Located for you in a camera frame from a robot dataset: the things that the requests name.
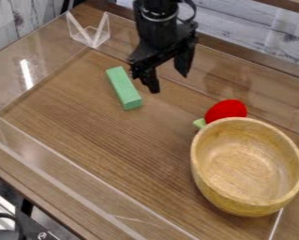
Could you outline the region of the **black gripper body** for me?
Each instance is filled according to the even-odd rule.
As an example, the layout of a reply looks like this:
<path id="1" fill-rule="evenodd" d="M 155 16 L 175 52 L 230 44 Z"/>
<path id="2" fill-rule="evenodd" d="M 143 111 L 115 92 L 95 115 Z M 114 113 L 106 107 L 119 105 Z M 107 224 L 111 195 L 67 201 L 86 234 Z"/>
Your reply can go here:
<path id="1" fill-rule="evenodd" d="M 198 22 L 181 23 L 178 25 L 178 36 L 174 43 L 165 49 L 157 49 L 141 40 L 138 47 L 130 55 L 130 71 L 134 79 L 141 78 L 141 73 L 150 68 L 159 67 L 170 59 L 174 60 L 175 48 L 186 42 L 198 43 L 197 36 Z"/>

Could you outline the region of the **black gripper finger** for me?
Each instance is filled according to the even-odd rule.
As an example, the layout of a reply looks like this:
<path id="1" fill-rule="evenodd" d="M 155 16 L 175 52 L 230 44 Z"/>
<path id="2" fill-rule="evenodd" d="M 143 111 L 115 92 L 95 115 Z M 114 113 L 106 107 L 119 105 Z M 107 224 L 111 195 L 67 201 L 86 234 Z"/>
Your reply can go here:
<path id="1" fill-rule="evenodd" d="M 189 76 L 195 53 L 195 42 L 190 41 L 175 48 L 174 67 L 183 77 Z"/>
<path id="2" fill-rule="evenodd" d="M 157 78 L 157 71 L 154 68 L 150 68 L 141 73 L 141 82 L 149 87 L 153 94 L 158 94 L 161 92 L 161 85 Z"/>

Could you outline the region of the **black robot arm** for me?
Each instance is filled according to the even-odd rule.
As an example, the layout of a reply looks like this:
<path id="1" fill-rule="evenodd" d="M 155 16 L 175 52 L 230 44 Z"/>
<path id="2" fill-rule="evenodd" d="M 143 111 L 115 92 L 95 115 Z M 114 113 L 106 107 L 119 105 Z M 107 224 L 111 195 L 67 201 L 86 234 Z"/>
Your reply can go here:
<path id="1" fill-rule="evenodd" d="M 130 54 L 131 77 L 157 94 L 157 68 L 170 59 L 189 76 L 198 42 L 197 5 L 191 0 L 134 0 L 133 9 L 139 44 Z"/>

